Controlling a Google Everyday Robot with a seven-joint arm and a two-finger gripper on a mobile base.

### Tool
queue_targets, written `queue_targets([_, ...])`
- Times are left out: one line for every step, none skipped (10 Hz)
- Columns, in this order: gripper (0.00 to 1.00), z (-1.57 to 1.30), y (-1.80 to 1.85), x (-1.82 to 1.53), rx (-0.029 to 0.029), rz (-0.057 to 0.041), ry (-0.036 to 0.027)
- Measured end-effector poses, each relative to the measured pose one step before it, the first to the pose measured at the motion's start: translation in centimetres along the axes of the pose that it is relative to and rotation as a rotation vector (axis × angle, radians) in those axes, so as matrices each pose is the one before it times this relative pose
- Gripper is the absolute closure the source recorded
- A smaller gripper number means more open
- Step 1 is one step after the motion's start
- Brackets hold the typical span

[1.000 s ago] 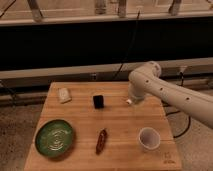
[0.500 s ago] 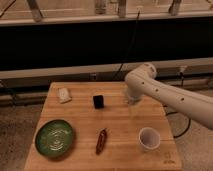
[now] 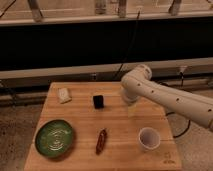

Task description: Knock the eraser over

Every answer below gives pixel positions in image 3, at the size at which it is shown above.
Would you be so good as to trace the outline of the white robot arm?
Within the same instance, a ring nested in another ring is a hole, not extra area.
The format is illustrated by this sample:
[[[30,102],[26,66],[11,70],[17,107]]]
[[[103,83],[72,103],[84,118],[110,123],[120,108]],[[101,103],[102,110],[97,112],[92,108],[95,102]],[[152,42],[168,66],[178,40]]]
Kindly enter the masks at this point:
[[[145,97],[213,132],[213,99],[151,81],[152,70],[140,64],[121,78],[127,104]]]

